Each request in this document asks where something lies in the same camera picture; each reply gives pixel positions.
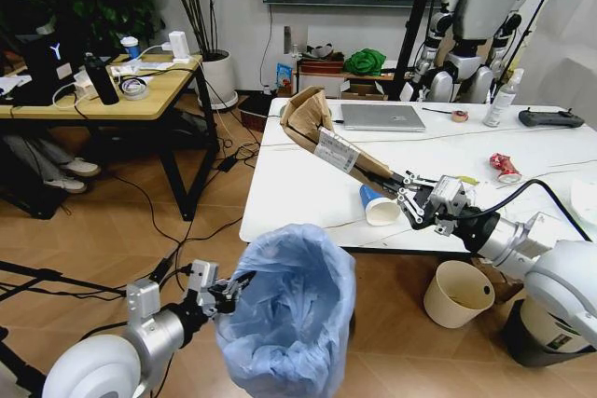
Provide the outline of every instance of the paper cup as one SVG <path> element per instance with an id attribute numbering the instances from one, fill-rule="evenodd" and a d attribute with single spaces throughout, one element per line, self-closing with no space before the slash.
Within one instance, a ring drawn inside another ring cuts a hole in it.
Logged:
<path id="1" fill-rule="evenodd" d="M 394 200 L 380 195 L 366 185 L 361 185 L 359 193 L 367 222 L 370 225 L 389 226 L 398 219 L 400 208 Z"/>
<path id="2" fill-rule="evenodd" d="M 120 44 L 127 50 L 129 56 L 134 59 L 141 54 L 141 48 L 139 47 L 139 40 L 133 36 L 125 36 L 120 39 Z"/>
<path id="3" fill-rule="evenodd" d="M 423 304 L 438 325 L 459 328 L 490 308 L 495 300 L 492 283 L 477 268 L 462 261 L 439 265 Z"/>

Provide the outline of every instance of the black water bottle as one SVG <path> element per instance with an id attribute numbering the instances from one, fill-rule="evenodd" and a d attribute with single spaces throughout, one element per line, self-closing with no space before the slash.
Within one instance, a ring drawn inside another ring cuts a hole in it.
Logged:
<path id="1" fill-rule="evenodd" d="M 108 74 L 105 64 L 102 60 L 88 53 L 85 56 L 85 70 L 87 75 L 90 76 L 91 83 L 95 87 L 97 94 L 100 96 L 103 104 L 116 104 L 118 103 L 118 94 L 110 75 Z"/>

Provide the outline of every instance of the tiled floor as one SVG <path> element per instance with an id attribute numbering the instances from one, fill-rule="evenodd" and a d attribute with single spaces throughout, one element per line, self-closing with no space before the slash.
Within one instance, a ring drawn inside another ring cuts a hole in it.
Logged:
<path id="1" fill-rule="evenodd" d="M 222 117 L 237 144 L 251 141 L 230 113 Z M 221 126 L 218 131 L 227 137 Z M 59 130 L 57 135 L 78 150 L 86 133 Z M 189 176 L 201 154 L 187 151 L 179 160 Z M 187 224 L 180 219 L 156 157 L 113 164 L 109 170 L 147 191 L 156 206 L 156 221 L 165 232 L 177 238 L 185 235 Z M 252 169 L 242 163 L 218 175 L 201 197 L 190 235 L 207 236 L 241 217 L 252 175 Z M 37 221 L 0 202 L 0 259 L 119 285 L 147 273 L 173 248 L 152 227 L 143 196 L 108 176 L 94 182 L 89 193 L 67 200 L 66 206 L 72 214 L 59 210 L 52 220 Z M 184 263 L 193 258 L 214 260 L 220 263 L 221 273 L 229 275 L 245 247 L 238 237 L 239 226 L 211 240 L 188 243 Z M 356 331 L 338 397 L 597 397 L 595 355 L 545 369 L 526 369 L 508 357 L 498 331 L 509 306 L 495 307 L 458 330 L 432 323 L 424 314 L 422 299 L 436 258 L 364 254 L 355 258 Z M 169 283 L 162 303 L 179 298 L 175 283 Z M 125 315 L 122 301 L 79 301 L 33 293 L 0 304 L 0 325 L 10 330 L 7 344 L 46 372 L 85 332 L 123 320 Z M 6 397 L 7 392 L 0 390 L 0 396 Z M 211 323 L 176 354 L 160 397 L 196 396 L 247 396 L 229 380 Z"/>

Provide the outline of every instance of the white bottle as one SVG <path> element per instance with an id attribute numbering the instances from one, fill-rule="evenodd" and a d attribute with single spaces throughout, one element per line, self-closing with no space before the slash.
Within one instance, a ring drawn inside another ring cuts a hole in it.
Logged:
<path id="1" fill-rule="evenodd" d="M 524 69 L 516 69 L 507 84 L 502 86 L 497 92 L 487 116 L 483 118 L 483 123 L 486 126 L 495 128 L 500 124 L 500 116 L 512 104 L 516 98 L 516 94 L 519 93 L 519 86 L 523 75 Z"/>

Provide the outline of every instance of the laptop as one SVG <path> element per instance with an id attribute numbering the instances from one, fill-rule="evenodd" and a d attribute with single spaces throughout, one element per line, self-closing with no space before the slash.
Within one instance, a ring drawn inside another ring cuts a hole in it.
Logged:
<path id="1" fill-rule="evenodd" d="M 347 130 L 423 132 L 425 125 L 412 106 L 400 104 L 342 104 Z"/>

